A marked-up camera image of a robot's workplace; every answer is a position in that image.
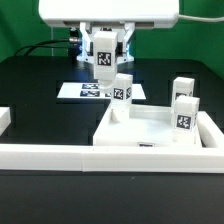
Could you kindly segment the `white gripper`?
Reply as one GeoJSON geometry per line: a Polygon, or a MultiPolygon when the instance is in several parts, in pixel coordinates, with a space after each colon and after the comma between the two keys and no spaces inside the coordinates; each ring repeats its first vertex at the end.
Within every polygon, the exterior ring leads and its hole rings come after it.
{"type": "Polygon", "coordinates": [[[118,61],[132,62],[134,57],[129,50],[135,24],[172,28],[178,21],[179,0],[39,0],[38,11],[50,27],[80,24],[85,62],[93,62],[92,26],[121,25],[117,30],[118,61]]]}

